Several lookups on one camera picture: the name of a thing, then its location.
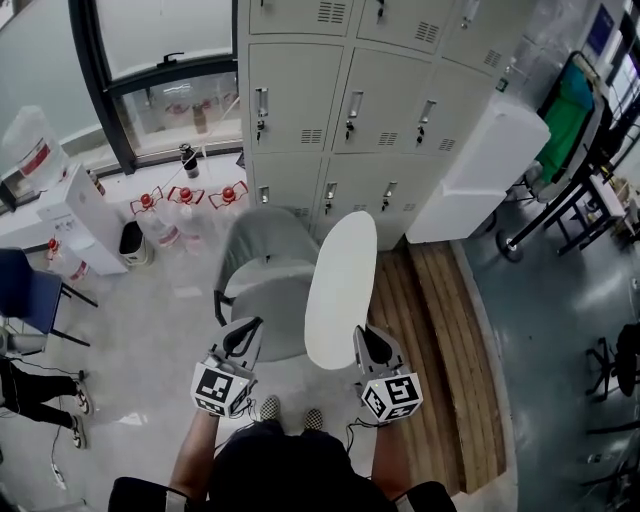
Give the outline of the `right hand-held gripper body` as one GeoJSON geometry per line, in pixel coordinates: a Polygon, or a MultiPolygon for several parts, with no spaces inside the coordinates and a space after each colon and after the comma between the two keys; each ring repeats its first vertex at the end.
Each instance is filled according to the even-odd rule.
{"type": "MultiPolygon", "coordinates": [[[[372,330],[380,330],[372,325],[372,330]]],[[[360,328],[354,331],[356,362],[362,376],[356,384],[362,404],[380,424],[411,416],[422,404],[418,374],[411,372],[399,343],[393,339],[393,356],[388,363],[368,363],[360,354],[360,328]]]]}

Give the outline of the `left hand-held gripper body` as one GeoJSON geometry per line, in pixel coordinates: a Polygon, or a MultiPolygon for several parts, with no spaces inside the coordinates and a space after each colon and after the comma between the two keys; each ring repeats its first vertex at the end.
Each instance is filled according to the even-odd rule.
{"type": "Polygon", "coordinates": [[[229,357],[228,349],[222,347],[226,326],[214,335],[205,358],[196,363],[190,395],[197,408],[211,415],[230,418],[237,413],[257,382],[254,367],[261,349],[263,320],[251,346],[241,358],[229,357]]]}

